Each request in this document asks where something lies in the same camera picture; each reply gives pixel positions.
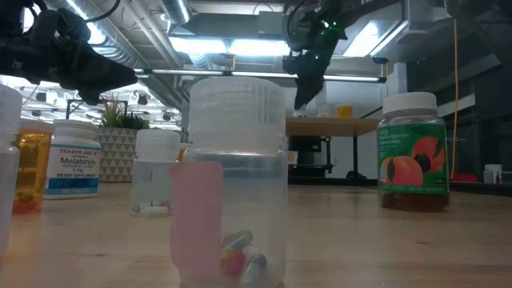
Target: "white pill bottle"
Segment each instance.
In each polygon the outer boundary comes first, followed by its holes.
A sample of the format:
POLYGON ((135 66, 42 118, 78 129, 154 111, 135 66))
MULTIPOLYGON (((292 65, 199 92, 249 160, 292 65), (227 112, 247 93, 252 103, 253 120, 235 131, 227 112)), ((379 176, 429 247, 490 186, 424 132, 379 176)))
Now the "white pill bottle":
POLYGON ((140 130, 132 169, 130 213, 165 217, 172 213, 169 168, 178 163, 180 135, 170 130, 140 130))
POLYGON ((55 121, 44 199, 92 198, 98 195, 102 147, 94 140, 97 129, 88 122, 55 121))

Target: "brown plastic jar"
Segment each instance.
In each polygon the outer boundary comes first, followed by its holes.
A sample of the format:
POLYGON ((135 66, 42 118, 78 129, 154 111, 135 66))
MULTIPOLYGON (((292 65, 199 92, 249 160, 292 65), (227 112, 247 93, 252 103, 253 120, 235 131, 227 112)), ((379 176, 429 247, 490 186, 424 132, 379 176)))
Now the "brown plastic jar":
POLYGON ((448 209, 446 124, 436 97, 415 92, 388 97, 378 124, 378 195, 385 208, 448 209))

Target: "trader joe's label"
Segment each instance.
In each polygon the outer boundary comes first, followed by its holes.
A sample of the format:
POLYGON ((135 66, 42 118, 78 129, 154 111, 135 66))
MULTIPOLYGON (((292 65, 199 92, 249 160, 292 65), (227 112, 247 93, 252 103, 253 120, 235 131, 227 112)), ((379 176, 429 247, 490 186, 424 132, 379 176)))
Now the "trader joe's label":
POLYGON ((445 127, 409 124, 378 129, 378 167, 383 192, 447 194, 445 127))
POLYGON ((97 147, 52 144, 45 195, 97 193, 100 156, 97 147))

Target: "plant pot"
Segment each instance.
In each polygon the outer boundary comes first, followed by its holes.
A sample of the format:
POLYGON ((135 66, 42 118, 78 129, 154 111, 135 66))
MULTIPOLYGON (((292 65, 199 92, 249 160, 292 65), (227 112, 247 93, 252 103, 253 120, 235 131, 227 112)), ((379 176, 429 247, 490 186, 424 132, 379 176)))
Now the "plant pot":
POLYGON ((100 127, 96 140, 102 146, 100 182, 131 182, 137 130, 100 127))

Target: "yellow cup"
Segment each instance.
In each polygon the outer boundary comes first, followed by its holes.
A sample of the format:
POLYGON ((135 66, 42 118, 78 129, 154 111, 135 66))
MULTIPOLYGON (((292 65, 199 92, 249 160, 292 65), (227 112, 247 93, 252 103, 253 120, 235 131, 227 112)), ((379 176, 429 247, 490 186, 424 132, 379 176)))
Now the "yellow cup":
POLYGON ((336 115, 340 119, 352 119, 354 111, 350 106, 338 106, 336 107, 336 115))

